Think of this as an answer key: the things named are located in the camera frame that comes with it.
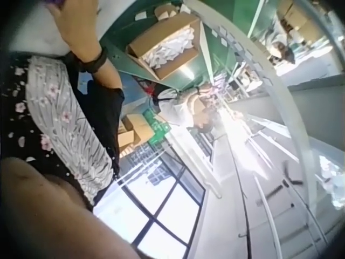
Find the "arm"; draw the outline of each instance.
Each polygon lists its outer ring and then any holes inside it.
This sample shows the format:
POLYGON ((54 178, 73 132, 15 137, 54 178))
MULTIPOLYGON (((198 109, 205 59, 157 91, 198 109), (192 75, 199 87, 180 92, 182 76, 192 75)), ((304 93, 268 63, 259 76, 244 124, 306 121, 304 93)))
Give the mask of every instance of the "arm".
MULTIPOLYGON (((98 1, 87 2, 83 6, 82 0, 65 0, 61 10, 54 4, 47 5, 63 40, 84 63, 96 60, 102 51, 95 29, 98 1)), ((119 73, 109 59, 93 77, 104 87, 122 88, 119 73)))

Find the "black wristwatch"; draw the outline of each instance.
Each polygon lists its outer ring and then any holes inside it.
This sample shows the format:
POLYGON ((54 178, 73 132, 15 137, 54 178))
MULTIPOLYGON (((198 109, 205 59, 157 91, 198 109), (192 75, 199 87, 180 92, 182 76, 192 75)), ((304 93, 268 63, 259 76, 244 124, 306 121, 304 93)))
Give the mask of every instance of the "black wristwatch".
POLYGON ((102 48, 102 52, 100 55, 93 61, 83 63, 79 61, 79 69, 80 72, 88 72, 90 74, 95 74, 101 68, 104 63, 107 61, 107 49, 105 47, 102 48))

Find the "sunlight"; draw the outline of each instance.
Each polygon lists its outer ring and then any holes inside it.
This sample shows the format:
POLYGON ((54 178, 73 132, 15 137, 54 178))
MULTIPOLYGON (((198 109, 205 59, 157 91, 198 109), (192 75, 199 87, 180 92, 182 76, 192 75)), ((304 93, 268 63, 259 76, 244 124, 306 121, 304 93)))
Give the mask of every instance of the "sunlight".
POLYGON ((256 172, 262 178, 268 180, 267 174, 263 171, 255 156, 245 145, 245 141, 248 139, 249 134, 244 130, 240 121, 235 121, 225 109, 219 109, 219 114, 223 121, 229 143, 241 166, 249 171, 256 172))

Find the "leg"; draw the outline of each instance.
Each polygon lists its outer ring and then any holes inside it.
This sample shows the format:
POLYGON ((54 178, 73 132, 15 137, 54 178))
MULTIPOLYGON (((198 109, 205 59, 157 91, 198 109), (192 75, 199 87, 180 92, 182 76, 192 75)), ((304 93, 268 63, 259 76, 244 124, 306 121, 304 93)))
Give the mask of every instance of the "leg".
POLYGON ((1 164, 2 211, 12 236, 36 258, 139 258, 67 191, 19 159, 1 164))

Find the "box on shelf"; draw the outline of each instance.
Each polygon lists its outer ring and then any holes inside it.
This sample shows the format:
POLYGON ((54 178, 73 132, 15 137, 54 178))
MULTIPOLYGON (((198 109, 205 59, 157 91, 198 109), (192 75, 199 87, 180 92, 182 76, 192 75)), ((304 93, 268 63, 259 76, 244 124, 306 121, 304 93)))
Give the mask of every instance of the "box on shelf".
POLYGON ((158 21, 143 34, 139 35, 126 47, 126 53, 134 62, 150 72, 156 79, 163 80, 199 55, 199 40, 199 18, 189 13, 181 12, 171 18, 158 21), (194 29, 194 39, 192 41, 194 47, 191 49, 185 49, 182 54, 177 56, 174 60, 169 60, 159 69, 150 68, 142 59, 143 55, 170 35, 188 25, 194 29))
POLYGON ((120 152, 125 150, 134 141, 134 130, 128 131, 122 121, 119 121, 118 143, 120 152))
POLYGON ((154 136, 154 131, 141 114, 129 114, 122 120, 127 131, 133 131, 133 146, 139 146, 154 136))
POLYGON ((278 14, 280 14, 281 16, 285 16, 290 10, 292 4, 292 0, 281 0, 277 9, 278 14))
POLYGON ((301 28, 306 24, 309 17, 307 14, 298 6, 293 4, 287 14, 285 15, 285 20, 294 27, 296 30, 301 28))
POLYGON ((307 21, 298 32, 308 44, 313 44, 323 36, 321 29, 312 20, 307 21))

